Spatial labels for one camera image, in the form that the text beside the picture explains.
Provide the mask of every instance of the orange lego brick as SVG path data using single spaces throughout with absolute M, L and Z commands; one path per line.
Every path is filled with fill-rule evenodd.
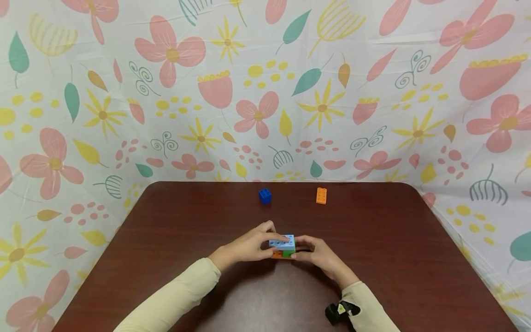
M 317 188 L 317 198 L 315 202 L 317 204 L 327 203 L 327 189 L 326 188 Z

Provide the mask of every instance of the light blue lego brick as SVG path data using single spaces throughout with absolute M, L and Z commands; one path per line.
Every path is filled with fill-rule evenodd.
M 269 247 L 275 246 L 277 247 L 277 250 L 279 251 L 295 250 L 295 237 L 293 235 L 284 235 L 284 236 L 289 239 L 288 242 L 270 240 Z

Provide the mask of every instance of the blue lego brick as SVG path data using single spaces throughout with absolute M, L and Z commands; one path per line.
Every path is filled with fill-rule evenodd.
M 271 203 L 271 193 L 266 188 L 260 190 L 258 196 L 260 197 L 262 204 L 266 205 Z
M 289 239 L 288 242 L 282 242 L 282 241 L 276 241 L 276 240 L 270 240 L 269 246 L 274 246 L 277 248 L 278 251 L 284 251 L 284 250 L 295 250 L 295 238 L 293 235 L 284 235 Z

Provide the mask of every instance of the forearm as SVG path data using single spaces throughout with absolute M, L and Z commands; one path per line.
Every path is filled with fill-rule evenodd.
M 115 332 L 166 332 L 179 318 L 199 305 L 217 284 L 221 272 L 209 259 L 190 265 L 131 312 Z

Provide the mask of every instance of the person's left hand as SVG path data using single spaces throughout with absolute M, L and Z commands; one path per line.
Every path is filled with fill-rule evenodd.
M 236 262 L 271 258 L 276 248 L 266 250 L 260 248 L 263 242 L 269 240 L 289 241 L 287 237 L 276 233 L 275 225 L 271 220 L 258 225 L 229 244 L 221 246 L 209 258 L 221 272 Z

